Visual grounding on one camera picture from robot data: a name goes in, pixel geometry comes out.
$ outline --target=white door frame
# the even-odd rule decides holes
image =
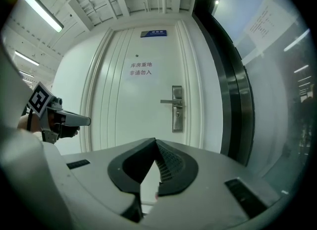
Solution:
[[[181,59],[184,65],[184,79],[186,86],[185,95],[185,130],[186,132],[186,144],[203,148],[204,137],[204,105],[203,105],[203,89],[201,76],[197,61],[196,52],[188,33],[186,24],[183,20],[177,19],[148,19],[143,21],[133,21],[126,24],[114,25],[108,28],[105,36],[101,40],[89,67],[89,71],[86,77],[85,86],[82,95],[82,101],[80,106],[80,114],[92,117],[92,106],[95,96],[95,89],[97,78],[106,51],[110,45],[112,36],[115,31],[121,31],[125,29],[131,29],[135,27],[144,26],[162,26],[162,25],[174,25],[181,49]],[[92,151],[92,138],[91,138],[91,126],[84,126],[80,131],[80,144],[82,152]]]

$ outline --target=ceiling fixture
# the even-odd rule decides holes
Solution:
[[[31,82],[31,81],[28,81],[28,80],[26,80],[26,79],[23,79],[23,81],[25,81],[25,82],[28,82],[28,83],[33,83],[33,82]]]
[[[62,23],[60,23],[53,14],[42,4],[40,0],[25,0],[37,13],[42,17],[52,28],[58,33],[63,29]]]
[[[300,37],[298,37],[295,41],[293,41],[290,45],[288,45],[286,48],[284,48],[284,52],[290,50],[292,47],[294,47],[297,43],[299,43],[308,33],[310,32],[309,29],[307,29]]]
[[[310,78],[310,77],[311,77],[311,76],[306,77],[306,78],[303,78],[303,79],[301,79],[301,80],[298,80],[298,82],[303,81],[303,80],[305,80],[305,79],[307,79],[307,78]]]
[[[308,83],[306,83],[306,84],[304,84],[304,85],[308,85],[308,84],[310,84],[310,82],[308,82]],[[304,85],[300,85],[299,87],[304,86]]]
[[[25,72],[23,72],[23,71],[20,71],[20,73],[22,73],[23,75],[26,75],[26,76],[34,77],[33,75],[30,75],[30,74],[25,73]]]
[[[29,58],[26,57],[24,54],[21,54],[21,53],[18,52],[18,51],[15,51],[14,53],[15,53],[17,56],[19,56],[19,57],[21,57],[21,58],[23,58],[23,59],[29,61],[30,63],[32,63],[32,64],[34,64],[34,65],[36,65],[36,66],[39,66],[39,65],[40,65],[38,62],[35,62],[35,61],[33,61],[32,59],[29,59]]]
[[[298,70],[295,70],[294,73],[299,72],[299,71],[301,71],[301,70],[303,70],[303,69],[305,69],[305,68],[307,68],[307,67],[308,67],[308,65],[305,65],[304,67],[301,67],[301,68],[299,68]]]

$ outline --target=door handle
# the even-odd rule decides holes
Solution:
[[[172,100],[161,100],[160,102],[172,104],[172,132],[183,132],[183,89],[181,86],[172,86],[172,98]]]

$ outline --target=white ceiling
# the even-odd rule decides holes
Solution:
[[[109,20],[144,11],[146,0],[40,0],[64,25],[57,33],[24,0],[20,0],[4,26],[2,41],[18,69],[34,75],[25,79],[50,87],[59,63],[80,34]],[[167,0],[167,12],[192,11],[195,0]],[[150,10],[158,11],[158,0],[149,0]],[[16,56],[17,50],[40,65]]]

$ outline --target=door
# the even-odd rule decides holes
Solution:
[[[140,37],[142,31],[162,30],[167,36]],[[190,106],[186,68],[176,26],[115,32],[93,102],[93,150],[150,137],[198,146],[198,141],[190,140],[189,126],[195,123],[186,121]],[[173,104],[161,103],[172,100],[173,86],[182,88],[183,131],[178,132],[173,132]],[[154,163],[141,185],[141,200],[155,202],[158,185],[159,170]]]

